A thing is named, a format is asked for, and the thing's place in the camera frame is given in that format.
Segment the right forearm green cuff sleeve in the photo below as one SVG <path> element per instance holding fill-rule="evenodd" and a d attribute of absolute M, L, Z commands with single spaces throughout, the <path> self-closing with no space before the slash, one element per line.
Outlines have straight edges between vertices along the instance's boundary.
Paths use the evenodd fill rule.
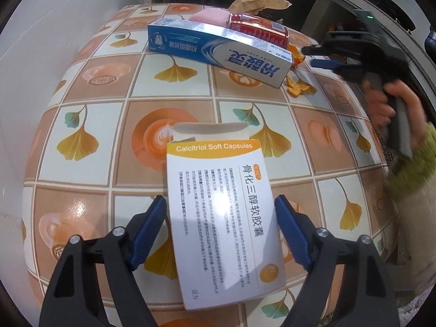
<path fill-rule="evenodd" d="M 435 127 L 411 159 L 399 161 L 389 172 L 386 189 L 399 211 L 411 257 L 411 276 L 419 295 L 435 284 Z"/>

